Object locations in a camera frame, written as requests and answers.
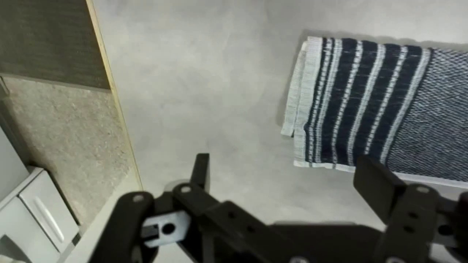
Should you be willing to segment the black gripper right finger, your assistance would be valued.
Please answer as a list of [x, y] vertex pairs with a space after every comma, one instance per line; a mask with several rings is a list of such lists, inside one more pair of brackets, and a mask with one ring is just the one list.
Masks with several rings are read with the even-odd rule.
[[360, 158], [355, 165], [354, 189], [382, 222], [387, 222], [406, 184], [385, 165]]

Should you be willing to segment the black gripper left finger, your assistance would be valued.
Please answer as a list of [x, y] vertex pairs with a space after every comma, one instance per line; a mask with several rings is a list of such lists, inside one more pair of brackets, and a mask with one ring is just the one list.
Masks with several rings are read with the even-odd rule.
[[191, 170], [190, 184], [196, 189], [206, 190], [209, 183], [209, 162], [208, 154], [197, 154]]

